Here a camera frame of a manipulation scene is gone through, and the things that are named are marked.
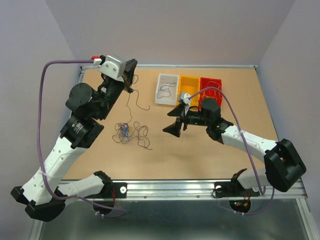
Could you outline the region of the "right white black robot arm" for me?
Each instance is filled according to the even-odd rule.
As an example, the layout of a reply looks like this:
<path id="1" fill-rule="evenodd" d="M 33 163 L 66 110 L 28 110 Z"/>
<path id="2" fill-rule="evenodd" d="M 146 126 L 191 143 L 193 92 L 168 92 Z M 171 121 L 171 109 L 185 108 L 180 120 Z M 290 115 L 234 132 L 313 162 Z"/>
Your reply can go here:
<path id="1" fill-rule="evenodd" d="M 287 139 L 280 141 L 265 139 L 239 130 L 232 122 L 221 116 L 221 108 L 212 98 L 206 98 L 198 111 L 192 111 L 183 101 L 168 113 L 175 122 L 163 132 L 180 137 L 187 126 L 203 126 L 207 135 L 223 145 L 237 148 L 263 162 L 262 169 L 242 169 L 230 182 L 231 192 L 242 195 L 248 189 L 274 187 L 287 192 L 307 171 L 293 143 Z"/>

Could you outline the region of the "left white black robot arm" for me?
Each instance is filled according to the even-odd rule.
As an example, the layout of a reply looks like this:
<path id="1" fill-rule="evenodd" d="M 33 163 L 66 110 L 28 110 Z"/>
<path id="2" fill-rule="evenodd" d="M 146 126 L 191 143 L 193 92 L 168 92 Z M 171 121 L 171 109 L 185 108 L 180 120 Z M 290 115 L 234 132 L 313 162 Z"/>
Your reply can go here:
<path id="1" fill-rule="evenodd" d="M 131 93 L 137 60 L 125 61 L 114 55 L 100 55 L 88 60 L 97 67 L 102 82 L 97 89 L 80 82 L 72 87 L 66 107 L 70 118 L 60 130 L 54 147 L 47 158 L 38 150 L 39 169 L 22 186 L 11 190 L 11 196 L 25 205 L 26 214 L 43 222 L 58 217 L 70 204 L 82 200 L 91 203 L 95 214 L 103 218 L 123 216 L 125 210 L 116 207 L 116 198 L 126 195 L 125 186 L 114 186 L 103 171 L 68 184 L 61 184 L 74 162 L 92 146 L 103 131 L 101 120 L 107 118 L 122 92 Z M 110 198 L 98 203 L 92 198 Z"/>

